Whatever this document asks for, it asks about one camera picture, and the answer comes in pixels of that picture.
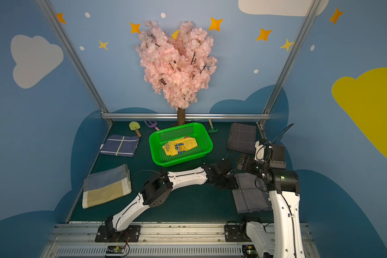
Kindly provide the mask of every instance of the pink blossom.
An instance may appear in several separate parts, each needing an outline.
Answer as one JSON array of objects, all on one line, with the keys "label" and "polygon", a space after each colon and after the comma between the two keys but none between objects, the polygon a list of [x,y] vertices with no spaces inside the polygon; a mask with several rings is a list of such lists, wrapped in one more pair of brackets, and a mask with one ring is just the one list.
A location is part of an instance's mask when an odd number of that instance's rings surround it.
[{"label": "pink blossom", "polygon": [[198,100],[200,89],[208,88],[216,70],[217,59],[208,56],[212,37],[191,21],[181,23],[176,40],[167,36],[157,21],[145,21],[144,25],[149,31],[141,31],[141,45],[135,49],[145,67],[145,81],[156,93],[163,92],[172,108],[187,108]]}]

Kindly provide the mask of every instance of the white cloud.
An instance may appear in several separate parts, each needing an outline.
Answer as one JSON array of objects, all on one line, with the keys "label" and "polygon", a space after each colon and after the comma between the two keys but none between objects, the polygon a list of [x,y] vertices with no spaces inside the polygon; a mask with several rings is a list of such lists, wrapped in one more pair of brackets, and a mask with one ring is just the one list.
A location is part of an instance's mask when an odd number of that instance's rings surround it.
[{"label": "white cloud", "polygon": [[[322,0],[317,15],[324,11],[329,0]],[[305,16],[312,0],[238,0],[238,7],[246,14]]]},{"label": "white cloud", "polygon": [[16,35],[10,49],[16,62],[13,78],[23,89],[33,87],[63,60],[63,50],[40,36]]}]

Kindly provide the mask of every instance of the yellow toy shovel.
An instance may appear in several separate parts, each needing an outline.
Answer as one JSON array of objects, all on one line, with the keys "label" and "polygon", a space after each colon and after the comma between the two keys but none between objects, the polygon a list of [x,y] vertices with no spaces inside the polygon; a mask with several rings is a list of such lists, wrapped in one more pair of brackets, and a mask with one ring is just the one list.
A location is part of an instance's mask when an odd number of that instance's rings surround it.
[{"label": "yellow toy shovel", "polygon": [[141,133],[140,133],[139,130],[138,130],[140,127],[141,127],[141,126],[139,125],[138,122],[130,122],[130,124],[129,124],[130,130],[135,131],[136,134],[137,134],[139,137],[142,136]]}]

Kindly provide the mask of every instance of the green basket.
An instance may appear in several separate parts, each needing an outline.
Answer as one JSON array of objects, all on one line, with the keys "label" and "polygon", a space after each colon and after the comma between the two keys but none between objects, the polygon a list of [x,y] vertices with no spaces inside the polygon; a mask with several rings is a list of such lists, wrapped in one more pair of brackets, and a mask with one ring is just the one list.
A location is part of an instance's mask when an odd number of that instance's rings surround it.
[{"label": "green basket", "polygon": [[[175,156],[166,156],[162,146],[189,135],[196,139],[197,147]],[[214,144],[205,129],[200,123],[189,123],[186,125],[171,127],[154,132],[149,137],[150,153],[154,162],[162,167],[169,167],[182,162],[201,158],[212,151]]]}]

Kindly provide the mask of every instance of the green table surface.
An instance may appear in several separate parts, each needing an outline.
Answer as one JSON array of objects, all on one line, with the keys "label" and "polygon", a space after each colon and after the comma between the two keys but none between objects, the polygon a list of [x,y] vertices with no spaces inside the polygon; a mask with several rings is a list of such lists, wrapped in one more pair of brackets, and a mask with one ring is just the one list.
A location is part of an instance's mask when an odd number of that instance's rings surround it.
[{"label": "green table surface", "polygon": [[[131,178],[141,170],[150,169],[158,171],[160,166],[156,165],[151,157],[149,148],[149,136],[155,132],[155,128],[149,128],[143,121],[139,122],[142,137],[139,140],[133,158],[117,157],[100,154],[93,166],[91,173],[105,171],[127,164]],[[208,122],[202,122],[209,129]],[[176,126],[175,121],[158,122],[160,129]],[[210,164],[217,163],[225,158],[231,161],[235,172],[237,170],[237,158],[241,153],[227,149],[227,141],[231,122],[213,122],[218,132],[209,134],[214,144],[213,150],[203,158],[177,164],[166,168],[167,171],[184,171],[197,168],[202,165],[202,160]],[[129,122],[114,122],[108,135],[135,136],[136,133],[129,129]],[[121,198],[109,201],[87,209],[82,208],[82,196],[72,213],[71,221],[105,221],[109,216],[120,212],[126,207],[141,190],[143,183],[153,174],[150,171],[141,172],[133,179],[132,193]],[[143,222],[226,222],[228,220],[240,221],[242,216],[250,215],[259,217],[263,222],[273,222],[272,211],[238,214],[232,196],[232,191],[217,189],[212,184],[191,185],[175,190],[168,199],[160,206],[150,208],[141,214],[135,221]]]}]

